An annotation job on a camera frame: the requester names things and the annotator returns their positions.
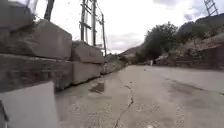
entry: metal pole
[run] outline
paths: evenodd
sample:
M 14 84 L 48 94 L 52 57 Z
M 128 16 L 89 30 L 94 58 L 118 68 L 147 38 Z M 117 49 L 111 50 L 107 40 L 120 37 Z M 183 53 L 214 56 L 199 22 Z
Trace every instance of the metal pole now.
M 88 24 L 88 13 L 85 13 L 85 23 Z M 85 37 L 86 42 L 88 43 L 88 28 L 85 27 Z
M 96 46 L 96 0 L 92 0 L 92 43 Z
M 84 41 L 84 22 L 85 22 L 85 3 L 86 0 L 82 0 L 82 14 L 81 14 L 81 30 L 80 30 L 80 36 L 81 36 L 81 40 Z
M 103 45 L 104 45 L 104 53 L 105 56 L 107 55 L 107 46 L 106 46 L 106 40 L 105 40 L 105 27 L 104 27 L 104 15 L 102 14 L 102 29 L 103 29 Z

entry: vegetation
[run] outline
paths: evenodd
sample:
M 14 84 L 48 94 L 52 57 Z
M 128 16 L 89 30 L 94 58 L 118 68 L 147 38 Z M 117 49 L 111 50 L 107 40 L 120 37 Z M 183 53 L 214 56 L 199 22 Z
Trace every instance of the vegetation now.
M 170 22 L 157 25 L 147 32 L 145 41 L 138 56 L 141 58 L 158 58 L 163 52 L 177 46 L 177 27 Z

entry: road crack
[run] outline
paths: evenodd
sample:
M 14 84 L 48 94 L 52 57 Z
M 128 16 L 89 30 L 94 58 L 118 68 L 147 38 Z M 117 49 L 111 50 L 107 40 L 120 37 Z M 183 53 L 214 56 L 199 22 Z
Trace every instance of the road crack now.
M 128 107 L 127 107 L 124 111 L 122 111 L 121 114 L 119 115 L 119 117 L 118 117 L 118 119 L 117 119 L 117 121 L 116 121 L 116 124 L 114 125 L 114 128 L 117 128 L 117 127 L 118 127 L 119 122 L 120 122 L 122 116 L 129 110 L 129 108 L 130 108 L 130 107 L 132 106 L 132 104 L 134 103 L 133 91 L 132 91 L 131 87 L 129 87 L 129 86 L 127 86 L 127 85 L 124 85 L 124 87 L 127 88 L 127 89 L 130 91 L 131 99 L 130 99 L 130 102 L 129 102 L 129 104 L 128 104 Z

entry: concrete road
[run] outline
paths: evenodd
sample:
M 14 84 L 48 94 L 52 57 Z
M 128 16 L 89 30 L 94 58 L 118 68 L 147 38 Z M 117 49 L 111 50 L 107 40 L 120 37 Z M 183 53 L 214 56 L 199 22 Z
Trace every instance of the concrete road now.
M 62 128 L 223 128 L 224 73 L 129 66 L 58 93 Z

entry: cloudy sky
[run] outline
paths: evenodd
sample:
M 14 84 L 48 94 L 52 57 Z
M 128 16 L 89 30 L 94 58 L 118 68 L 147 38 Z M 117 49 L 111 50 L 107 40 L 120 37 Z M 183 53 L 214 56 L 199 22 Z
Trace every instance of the cloudy sky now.
M 81 1 L 55 0 L 52 14 L 52 22 L 70 32 L 74 40 L 80 35 Z M 219 13 L 224 12 L 224 0 L 215 2 Z M 146 31 L 155 25 L 170 21 L 180 26 L 207 15 L 204 0 L 98 0 L 98 3 L 105 15 L 107 44 L 114 52 L 141 44 Z M 39 17 L 43 17 L 45 8 L 46 0 L 39 0 L 36 10 Z M 97 42 L 102 43 L 98 24 Z

